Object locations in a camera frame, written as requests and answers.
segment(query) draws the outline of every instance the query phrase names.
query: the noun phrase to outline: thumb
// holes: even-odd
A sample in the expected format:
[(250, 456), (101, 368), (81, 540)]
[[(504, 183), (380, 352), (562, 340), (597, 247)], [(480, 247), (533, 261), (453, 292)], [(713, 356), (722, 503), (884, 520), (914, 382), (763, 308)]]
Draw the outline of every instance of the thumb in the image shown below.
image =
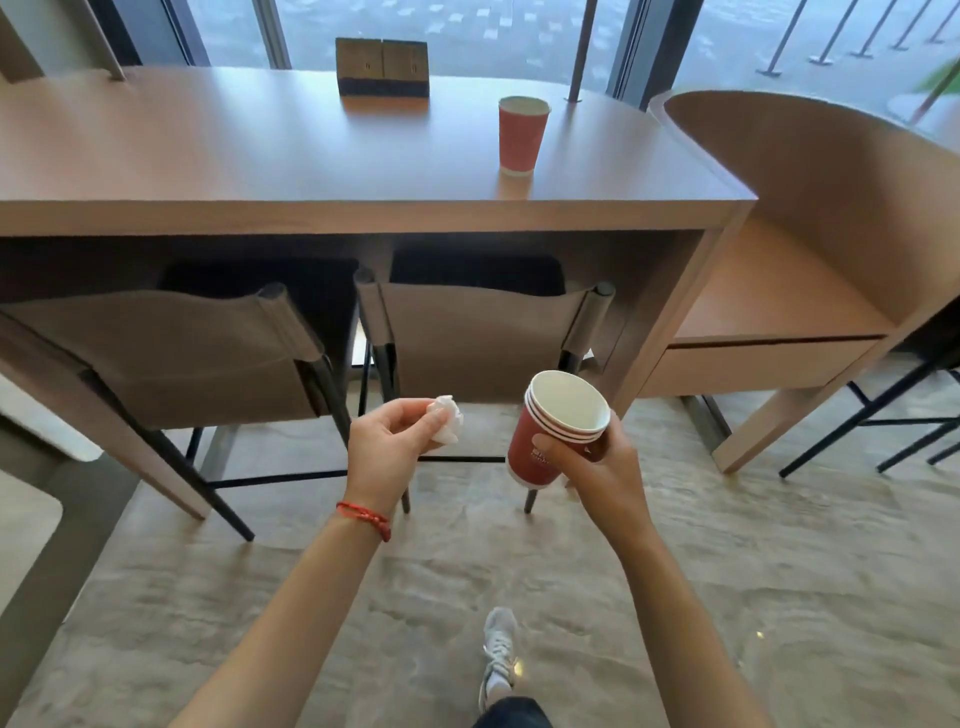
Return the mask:
[(406, 430), (399, 434), (412, 448), (417, 452), (423, 452), (426, 446), (430, 444), (433, 436), (440, 432), (446, 425), (450, 413), (445, 409), (438, 409), (436, 412), (428, 412), (419, 420), (410, 425)]
[(583, 455), (574, 452), (560, 440), (549, 435), (536, 434), (533, 443), (550, 465), (559, 468), (560, 472), (574, 484), (588, 479), (593, 464)]

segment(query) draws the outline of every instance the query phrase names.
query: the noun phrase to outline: left hand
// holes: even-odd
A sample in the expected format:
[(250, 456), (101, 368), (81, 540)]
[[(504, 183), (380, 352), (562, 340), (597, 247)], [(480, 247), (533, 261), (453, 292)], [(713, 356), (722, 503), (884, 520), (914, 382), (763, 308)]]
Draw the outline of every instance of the left hand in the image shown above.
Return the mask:
[(431, 449), (445, 410), (426, 414), (433, 400), (391, 400), (350, 426), (344, 500), (391, 518), (410, 485), (417, 458)]

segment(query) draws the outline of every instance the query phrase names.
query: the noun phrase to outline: forearm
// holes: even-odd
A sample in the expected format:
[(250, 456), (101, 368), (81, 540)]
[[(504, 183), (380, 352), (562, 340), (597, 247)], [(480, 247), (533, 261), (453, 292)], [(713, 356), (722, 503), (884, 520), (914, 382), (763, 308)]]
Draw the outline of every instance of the forearm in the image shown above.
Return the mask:
[(618, 547), (617, 555), (671, 728), (772, 725), (653, 528)]
[(368, 523), (333, 516), (171, 728), (293, 726), (380, 543)]

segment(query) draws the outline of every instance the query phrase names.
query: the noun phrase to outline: red paper cup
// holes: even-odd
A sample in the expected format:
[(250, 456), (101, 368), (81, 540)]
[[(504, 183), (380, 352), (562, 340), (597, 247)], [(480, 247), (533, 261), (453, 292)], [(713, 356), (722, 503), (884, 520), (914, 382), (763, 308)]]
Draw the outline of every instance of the red paper cup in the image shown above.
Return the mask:
[(507, 471), (524, 488), (545, 488), (560, 474), (533, 445), (533, 436), (550, 435), (584, 454), (610, 424), (603, 395), (567, 372), (540, 372), (530, 380), (523, 411), (507, 450)]
[(500, 99), (500, 171), (526, 177), (533, 174), (550, 105), (532, 96)]

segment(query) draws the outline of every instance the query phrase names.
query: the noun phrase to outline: white sneaker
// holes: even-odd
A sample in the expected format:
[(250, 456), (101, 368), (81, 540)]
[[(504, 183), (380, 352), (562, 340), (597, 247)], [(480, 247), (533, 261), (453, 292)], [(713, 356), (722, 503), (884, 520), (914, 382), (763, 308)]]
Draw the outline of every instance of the white sneaker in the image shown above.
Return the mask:
[(514, 686), (514, 633), (516, 631), (516, 617), (510, 607), (493, 607), (487, 615), (484, 625), (484, 654), (490, 659), (487, 669), (483, 672), (483, 682), (480, 684), (480, 713), (487, 711), (487, 683), (494, 673), (506, 680), (510, 687)]

